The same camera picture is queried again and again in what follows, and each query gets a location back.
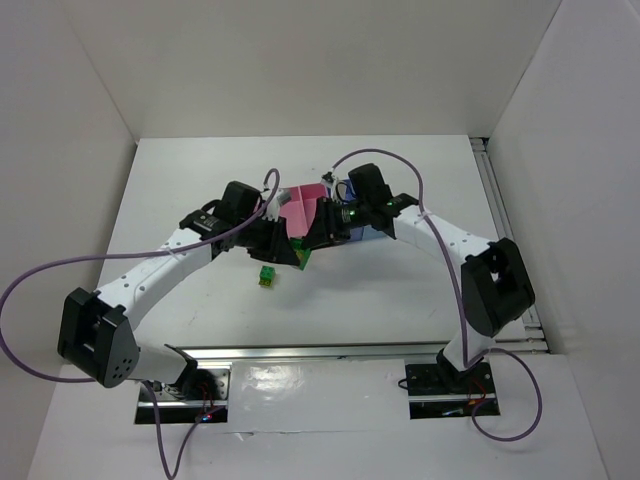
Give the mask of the long green lego brick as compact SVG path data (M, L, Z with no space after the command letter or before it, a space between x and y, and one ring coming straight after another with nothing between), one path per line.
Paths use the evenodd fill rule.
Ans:
M303 239L302 238L292 238L290 240L291 246L294 249L294 252L296 253L296 255L298 256L298 258L300 260L302 260L303 258L308 258L309 255L311 254L311 250L310 249L305 249L303 247Z

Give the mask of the green square lego brick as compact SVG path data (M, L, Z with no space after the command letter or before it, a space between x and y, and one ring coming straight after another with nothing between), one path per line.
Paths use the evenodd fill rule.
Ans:
M276 275L276 271L273 267L263 266L259 272L259 280L270 279L274 281L275 275Z

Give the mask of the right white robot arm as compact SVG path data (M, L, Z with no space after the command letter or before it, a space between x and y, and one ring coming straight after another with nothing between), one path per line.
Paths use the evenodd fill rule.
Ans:
M351 170L349 180L353 200L317 199L303 248L337 246L347 242L353 230L370 227L441 258L454 289L459 331L437 354L436 371L445 385L461 381L503 328L535 302L518 246L508 238L492 241L473 235L427 210L421 198L393 194L372 163Z

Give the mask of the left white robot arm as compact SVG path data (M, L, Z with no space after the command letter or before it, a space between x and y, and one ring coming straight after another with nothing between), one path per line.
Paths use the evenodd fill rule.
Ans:
M286 189L266 193L230 182L221 198L181 220L156 256L94 292L71 292L63 305L58 354L105 388L149 381L188 395L208 374L175 346L138 344L135 330L177 285L234 247L263 262L298 265L280 214L290 200Z

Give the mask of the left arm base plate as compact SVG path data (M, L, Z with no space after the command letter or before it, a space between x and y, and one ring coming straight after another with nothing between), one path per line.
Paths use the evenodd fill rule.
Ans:
M204 424L222 424L228 421L228 395L231 383L231 366L213 364L198 373L188 393L152 382L163 425L193 424L203 416Z

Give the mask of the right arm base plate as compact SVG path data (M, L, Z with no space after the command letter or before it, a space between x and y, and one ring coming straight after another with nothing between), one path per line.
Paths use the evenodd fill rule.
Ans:
M407 364L397 386L408 394L411 420L499 416L492 370L482 362L470 374L445 381L435 363Z

